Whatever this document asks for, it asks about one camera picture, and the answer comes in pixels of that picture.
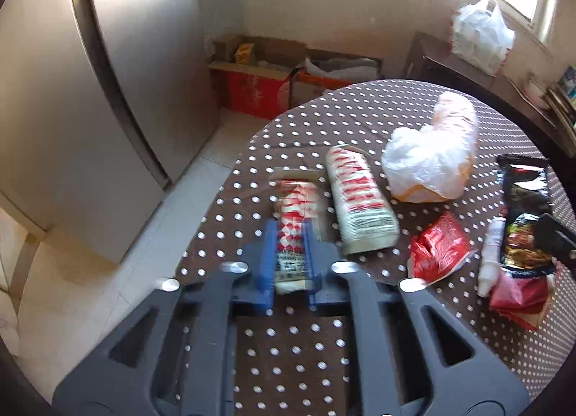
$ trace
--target polka dot tablecloth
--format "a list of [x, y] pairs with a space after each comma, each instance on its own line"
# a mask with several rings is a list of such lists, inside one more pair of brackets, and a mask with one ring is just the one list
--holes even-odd
[[[397, 284], [406, 276], [411, 238], [444, 210], [456, 216], [480, 249], [489, 220], [497, 215], [502, 203], [496, 182], [496, 156], [507, 152], [541, 156], [517, 125], [467, 96], [480, 124], [476, 164], [462, 198], [446, 204], [394, 200], [380, 167], [379, 159], [392, 131], [398, 126], [420, 128], [430, 123], [433, 106], [446, 90], [407, 80], [351, 85], [270, 122], [238, 157], [180, 262], [178, 279], [184, 284], [203, 280], [221, 261], [240, 259], [243, 245], [263, 234], [277, 195], [274, 183], [268, 181], [274, 167], [323, 172], [320, 186], [327, 201], [328, 236], [338, 242], [338, 224], [324, 166], [327, 150], [343, 143], [364, 149], [371, 156], [372, 171], [391, 201], [401, 229], [394, 248], [350, 255], [349, 260], [361, 263], [376, 280]], [[554, 215], [576, 229], [569, 200], [551, 169], [548, 180]], [[487, 300], [477, 297], [478, 268], [479, 255], [475, 255], [462, 269], [436, 283], [434, 294], [492, 348], [534, 398], [562, 365], [576, 338], [576, 284], [560, 265], [558, 288], [545, 320], [539, 330], [529, 332], [490, 311]], [[352, 374], [346, 343], [351, 326], [348, 318], [317, 316], [307, 308], [305, 297], [287, 295], [277, 296], [274, 309], [266, 316], [238, 317], [237, 324], [234, 391], [238, 415], [346, 414]]]

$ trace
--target tiled floor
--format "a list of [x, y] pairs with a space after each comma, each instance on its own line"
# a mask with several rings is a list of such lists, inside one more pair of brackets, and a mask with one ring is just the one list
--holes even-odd
[[266, 123], [224, 112], [220, 128], [119, 266], [59, 232], [41, 243], [18, 314], [17, 362], [48, 401], [74, 365], [152, 290], [154, 280], [174, 273], [238, 152]]

